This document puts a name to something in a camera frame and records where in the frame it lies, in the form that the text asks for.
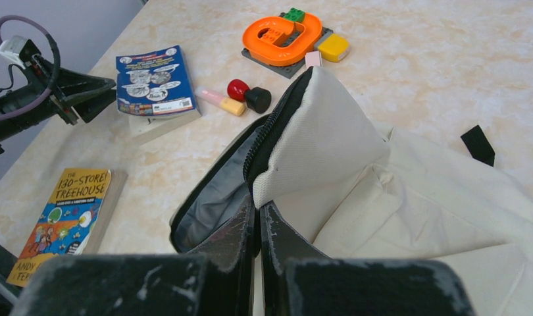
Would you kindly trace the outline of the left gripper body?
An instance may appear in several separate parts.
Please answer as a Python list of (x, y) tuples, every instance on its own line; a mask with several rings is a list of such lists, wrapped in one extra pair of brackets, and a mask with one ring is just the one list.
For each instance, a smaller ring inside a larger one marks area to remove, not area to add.
[(25, 86), (0, 88), (0, 142), (55, 115), (75, 123), (75, 111), (64, 93), (67, 70), (31, 65), (22, 73), (28, 81)]

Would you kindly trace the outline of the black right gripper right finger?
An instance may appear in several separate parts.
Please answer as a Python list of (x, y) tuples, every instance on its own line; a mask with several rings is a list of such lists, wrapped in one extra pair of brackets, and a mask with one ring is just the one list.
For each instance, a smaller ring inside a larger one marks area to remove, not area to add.
[(333, 259), (269, 202), (259, 210), (266, 315), (474, 315), (460, 278), (439, 261)]

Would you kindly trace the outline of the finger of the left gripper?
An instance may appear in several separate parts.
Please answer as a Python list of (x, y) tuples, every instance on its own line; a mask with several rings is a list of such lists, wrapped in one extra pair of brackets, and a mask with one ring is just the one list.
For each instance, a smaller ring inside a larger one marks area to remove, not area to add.
[(57, 79), (57, 97), (67, 105), (79, 105), (83, 102), (109, 104), (116, 99), (115, 86), (113, 79), (62, 68)]
[(85, 123), (89, 123), (115, 101), (116, 90), (109, 90), (73, 106), (73, 108)]

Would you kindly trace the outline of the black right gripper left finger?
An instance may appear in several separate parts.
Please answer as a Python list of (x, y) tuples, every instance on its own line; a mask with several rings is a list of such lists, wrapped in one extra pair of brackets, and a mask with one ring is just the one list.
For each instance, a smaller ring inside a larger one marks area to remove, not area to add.
[(13, 315), (251, 315), (255, 209), (183, 254), (77, 255), (46, 261)]

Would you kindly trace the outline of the blue book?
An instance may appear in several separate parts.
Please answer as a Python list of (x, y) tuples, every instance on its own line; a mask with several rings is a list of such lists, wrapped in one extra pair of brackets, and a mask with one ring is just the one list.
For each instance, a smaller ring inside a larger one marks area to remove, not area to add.
[(128, 118), (150, 123), (201, 116), (179, 45), (117, 56), (116, 71), (116, 108)]

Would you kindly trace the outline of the cream canvas backpack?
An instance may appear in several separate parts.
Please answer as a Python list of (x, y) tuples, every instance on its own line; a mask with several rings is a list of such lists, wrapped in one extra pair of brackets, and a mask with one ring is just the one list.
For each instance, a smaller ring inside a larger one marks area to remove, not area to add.
[(312, 67), (241, 132), (171, 219), (197, 247), (251, 197), (337, 258), (434, 259), (479, 315), (533, 315), (533, 201), (511, 176), (400, 127), (369, 120)]

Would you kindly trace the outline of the yellow treehouse book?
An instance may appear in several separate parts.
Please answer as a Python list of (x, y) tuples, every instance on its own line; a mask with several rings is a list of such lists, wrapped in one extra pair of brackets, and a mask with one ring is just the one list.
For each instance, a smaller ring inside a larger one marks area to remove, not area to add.
[(7, 283), (24, 287), (42, 263), (58, 255), (96, 253), (127, 177), (112, 169), (65, 169)]

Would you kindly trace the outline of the red black stamp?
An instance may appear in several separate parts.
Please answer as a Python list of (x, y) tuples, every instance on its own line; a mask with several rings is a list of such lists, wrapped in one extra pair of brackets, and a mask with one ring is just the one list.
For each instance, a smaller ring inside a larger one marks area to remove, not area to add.
[(230, 98), (245, 102), (249, 109), (258, 114), (266, 112), (272, 102), (272, 94), (268, 90), (260, 87), (250, 88), (240, 79), (231, 80), (226, 91)]

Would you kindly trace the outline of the pink white eraser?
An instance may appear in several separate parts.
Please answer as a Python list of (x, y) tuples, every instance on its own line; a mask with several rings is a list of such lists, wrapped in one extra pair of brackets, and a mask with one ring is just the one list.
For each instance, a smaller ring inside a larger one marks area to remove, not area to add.
[(305, 54), (305, 66), (322, 66), (322, 55), (320, 51), (311, 51)]

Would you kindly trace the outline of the green toy block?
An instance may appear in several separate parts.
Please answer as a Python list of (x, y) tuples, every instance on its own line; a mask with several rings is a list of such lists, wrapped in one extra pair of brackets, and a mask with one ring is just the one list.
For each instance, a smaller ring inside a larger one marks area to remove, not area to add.
[(282, 17), (292, 22), (302, 23), (305, 18), (305, 11), (292, 7), (288, 12), (284, 13)]

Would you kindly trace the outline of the yellow toy block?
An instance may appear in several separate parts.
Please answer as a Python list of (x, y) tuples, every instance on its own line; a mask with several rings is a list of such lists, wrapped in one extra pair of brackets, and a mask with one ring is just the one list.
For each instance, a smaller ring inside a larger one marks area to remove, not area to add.
[(349, 53), (349, 42), (333, 32), (327, 32), (315, 44), (314, 48), (327, 61), (338, 63)]

